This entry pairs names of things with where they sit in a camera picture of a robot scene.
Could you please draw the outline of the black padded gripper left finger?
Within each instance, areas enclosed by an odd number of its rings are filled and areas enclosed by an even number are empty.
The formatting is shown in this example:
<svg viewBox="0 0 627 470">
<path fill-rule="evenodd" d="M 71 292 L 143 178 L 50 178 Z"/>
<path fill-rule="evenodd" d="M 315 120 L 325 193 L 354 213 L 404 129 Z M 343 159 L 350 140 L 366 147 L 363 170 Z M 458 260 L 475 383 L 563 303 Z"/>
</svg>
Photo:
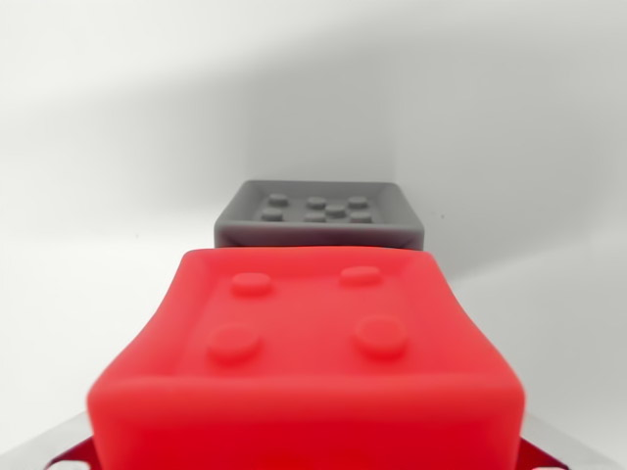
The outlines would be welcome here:
<svg viewBox="0 0 627 470">
<path fill-rule="evenodd" d="M 100 469 L 85 411 L 34 440 L 29 469 Z"/>
</svg>

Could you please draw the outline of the black padded gripper right finger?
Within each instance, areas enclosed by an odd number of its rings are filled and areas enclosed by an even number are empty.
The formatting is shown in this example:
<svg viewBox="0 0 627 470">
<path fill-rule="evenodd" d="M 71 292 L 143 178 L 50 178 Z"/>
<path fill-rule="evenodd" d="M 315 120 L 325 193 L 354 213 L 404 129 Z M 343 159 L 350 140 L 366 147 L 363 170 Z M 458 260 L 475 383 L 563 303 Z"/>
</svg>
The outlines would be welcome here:
<svg viewBox="0 0 627 470">
<path fill-rule="evenodd" d="M 574 438 L 542 421 L 526 421 L 521 431 L 518 469 L 595 469 L 596 456 Z"/>
</svg>

